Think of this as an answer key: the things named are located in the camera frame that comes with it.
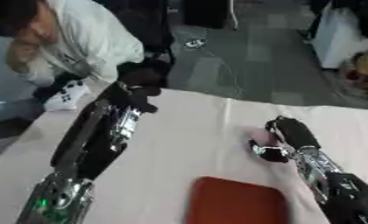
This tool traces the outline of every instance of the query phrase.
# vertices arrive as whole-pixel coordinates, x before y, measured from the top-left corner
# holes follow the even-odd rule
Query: robotic hand
[[[53,172],[32,192],[17,224],[80,224],[93,202],[93,181],[127,148],[142,113],[154,113],[148,96],[157,87],[131,76],[111,84],[78,116],[57,150]]]
[[[324,154],[304,123],[279,116],[265,128],[279,145],[261,147],[252,139],[252,151],[269,162],[292,159],[331,224],[368,224],[368,185]]]

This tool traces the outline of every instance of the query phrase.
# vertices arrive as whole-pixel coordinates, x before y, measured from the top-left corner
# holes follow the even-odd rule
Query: white game controller
[[[59,93],[52,96],[44,105],[45,111],[75,110],[76,103],[90,89],[81,80],[71,80]]]

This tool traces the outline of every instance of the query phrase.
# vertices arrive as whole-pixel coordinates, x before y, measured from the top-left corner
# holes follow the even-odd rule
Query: dark hair
[[[0,36],[13,37],[37,15],[38,0],[0,0]]]

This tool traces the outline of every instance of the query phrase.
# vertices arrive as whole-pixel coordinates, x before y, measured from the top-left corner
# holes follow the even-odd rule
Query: wire on floor
[[[236,94],[235,96],[233,96],[234,99],[240,99],[240,97],[242,96],[242,93],[244,92],[244,90],[238,85],[238,80],[237,80],[237,76],[233,73],[232,69],[230,68],[230,66],[222,59],[222,57],[218,57],[217,55],[215,55],[214,53],[212,53],[211,51],[207,50],[204,46],[206,45],[207,41],[208,41],[208,37],[209,37],[209,29],[206,29],[206,34],[204,35],[204,38],[200,38],[200,37],[196,37],[194,34],[186,32],[186,31],[177,31],[179,34],[184,34],[187,35],[189,37],[191,37],[191,40],[185,42],[185,43],[181,43],[180,38],[176,37],[177,41],[179,42],[179,44],[184,45],[185,47],[187,47],[190,50],[194,50],[194,49],[200,49],[203,52],[205,52],[206,54],[214,57],[214,58],[218,58],[221,60],[223,66],[226,68],[226,70],[228,71],[228,74],[233,78],[233,84],[235,86],[236,89]],[[192,45],[193,43],[198,44],[199,46],[194,46],[194,47],[188,47]]]

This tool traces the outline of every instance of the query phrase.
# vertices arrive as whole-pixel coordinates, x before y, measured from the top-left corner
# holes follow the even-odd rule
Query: gray floor
[[[240,29],[230,21],[222,30],[206,30],[180,24],[172,14],[178,61],[170,74],[171,87],[244,101],[288,105],[335,105],[368,109],[368,103],[352,100],[338,89],[334,74],[323,73],[311,47],[301,43],[295,29],[311,20],[308,8],[298,0],[236,0]],[[189,50],[183,43],[206,37],[207,44]],[[17,101],[33,89],[4,64],[8,40],[0,38],[0,101]],[[16,138],[0,140],[0,154]]]

